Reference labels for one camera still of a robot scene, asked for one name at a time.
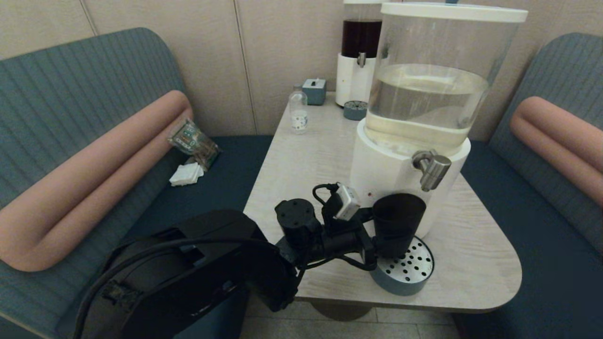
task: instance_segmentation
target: light wood table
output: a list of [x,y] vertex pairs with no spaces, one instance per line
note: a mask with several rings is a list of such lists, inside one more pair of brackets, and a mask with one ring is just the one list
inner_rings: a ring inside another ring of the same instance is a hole
[[[292,133],[285,112],[244,211],[271,243],[283,236],[274,212],[282,200],[311,201],[322,221],[321,205],[312,197],[312,188],[349,182],[358,123],[343,118],[333,93],[323,106],[309,106],[309,129],[303,135]],[[374,235],[373,229],[367,230]],[[423,240],[433,253],[435,270],[413,296],[386,292],[368,272],[334,260],[306,272],[297,299],[477,313],[504,305],[519,290],[522,268],[517,253],[462,175]]]

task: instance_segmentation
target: small glass bottle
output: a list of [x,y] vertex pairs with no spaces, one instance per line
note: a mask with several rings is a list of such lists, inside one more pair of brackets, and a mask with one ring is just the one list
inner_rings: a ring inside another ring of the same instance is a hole
[[295,134],[306,133],[308,127],[308,96],[302,92],[302,86],[293,86],[293,93],[289,96],[289,114],[291,128]]

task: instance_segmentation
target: drip tray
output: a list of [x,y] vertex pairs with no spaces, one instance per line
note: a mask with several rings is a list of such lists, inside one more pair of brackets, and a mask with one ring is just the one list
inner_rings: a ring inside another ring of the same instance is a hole
[[429,247],[415,236],[404,255],[378,257],[377,268],[371,271],[371,276],[384,290],[410,296],[423,288],[433,271],[434,256]]

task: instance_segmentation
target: beverage dispenser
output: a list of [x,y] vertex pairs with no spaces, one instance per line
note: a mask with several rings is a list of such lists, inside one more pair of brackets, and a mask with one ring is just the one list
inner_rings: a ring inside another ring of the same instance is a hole
[[350,183],[364,206],[414,194],[427,234],[471,149],[467,134],[528,12],[428,2],[386,3],[367,116]]
[[337,57],[335,102],[368,102],[381,32],[381,3],[388,0],[344,0],[343,38]]

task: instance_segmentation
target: striped upholstery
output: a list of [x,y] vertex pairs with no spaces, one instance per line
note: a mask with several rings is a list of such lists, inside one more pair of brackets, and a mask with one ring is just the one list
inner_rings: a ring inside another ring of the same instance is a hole
[[601,208],[509,130],[513,112],[531,96],[542,97],[603,129],[603,39],[572,33],[546,45],[532,61],[490,140],[490,147],[603,253]]
[[[144,28],[0,62],[0,208],[173,89],[184,91],[175,60],[161,38]],[[168,153],[58,265],[24,273],[0,262],[0,314],[56,338],[59,318],[181,159],[176,151]]]

